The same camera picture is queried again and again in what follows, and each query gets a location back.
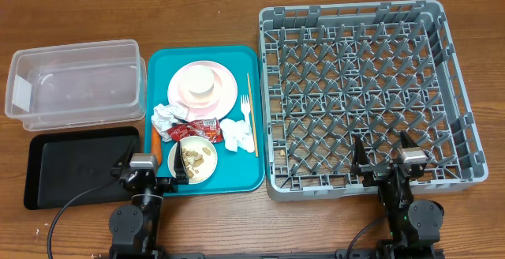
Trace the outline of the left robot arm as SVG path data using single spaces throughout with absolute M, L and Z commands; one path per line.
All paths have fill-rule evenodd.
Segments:
M 130 145 L 111 168 L 119 185 L 131 192 L 129 205 L 116 208 L 110 215 L 112 234 L 110 258 L 168 258 L 157 244 L 160 216 L 165 193 L 177 193 L 189 183 L 189 173 L 182 161 L 182 147 L 175 145 L 174 177 L 159 177 L 158 160 L 149 153 L 135 153 Z

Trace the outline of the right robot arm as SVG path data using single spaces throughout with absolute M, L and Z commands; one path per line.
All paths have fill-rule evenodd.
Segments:
M 385 166 L 369 164 L 365 147 L 355 138 L 351 173 L 363 178 L 364 187 L 376 187 L 385 215 L 364 227 L 351 241 L 346 257 L 355 254 L 356 241 L 370 228 L 388 222 L 390 238 L 378 241 L 376 248 L 366 250 L 368 258 L 443 258 L 434 248 L 440 240 L 443 206 L 435 201 L 413 197 L 410 182 L 420 178 L 428 163 L 427 154 L 405 131 L 400 133 L 402 147 L 398 156 Z

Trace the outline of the peanut and rice scraps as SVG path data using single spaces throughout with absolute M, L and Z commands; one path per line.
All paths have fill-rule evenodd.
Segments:
M 211 150 L 202 148 L 183 148 L 183 160 L 190 179 L 200 181 L 208 178 L 214 170 L 214 156 Z

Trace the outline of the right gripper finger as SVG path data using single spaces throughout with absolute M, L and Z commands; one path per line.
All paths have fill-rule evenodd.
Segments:
M 361 138 L 358 135 L 355 135 L 352 167 L 359 167 L 363 165 L 368 166 L 369 159 Z
M 418 148 L 418 144 L 411 138 L 411 136 L 405 131 L 400 132 L 400 141 L 402 148 Z

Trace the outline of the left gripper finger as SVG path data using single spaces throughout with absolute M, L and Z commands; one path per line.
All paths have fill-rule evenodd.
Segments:
M 136 141 L 131 141 L 127 146 L 126 150 L 122 153 L 122 155 L 118 158 L 117 166 L 124 167 L 129 166 L 129 161 L 131 160 L 133 154 L 135 153 L 137 147 Z
M 183 160 L 182 146 L 180 141 L 175 145 L 174 173 L 175 178 L 177 180 L 177 184 L 187 185 L 189 183 L 189 176 L 186 172 Z

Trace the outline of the cream bowl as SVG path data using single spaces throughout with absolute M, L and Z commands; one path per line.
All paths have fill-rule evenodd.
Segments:
M 217 162 L 215 146 L 203 137 L 191 136 L 183 138 L 172 147 L 167 166 L 173 176 L 185 172 L 189 184 L 198 184 L 212 176 Z

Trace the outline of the red snack wrapper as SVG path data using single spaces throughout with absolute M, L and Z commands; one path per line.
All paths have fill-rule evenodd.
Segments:
M 216 118 L 178 124 L 169 128 L 167 132 L 174 141 L 191 136 L 203 137 L 213 144 L 223 141 L 223 133 Z

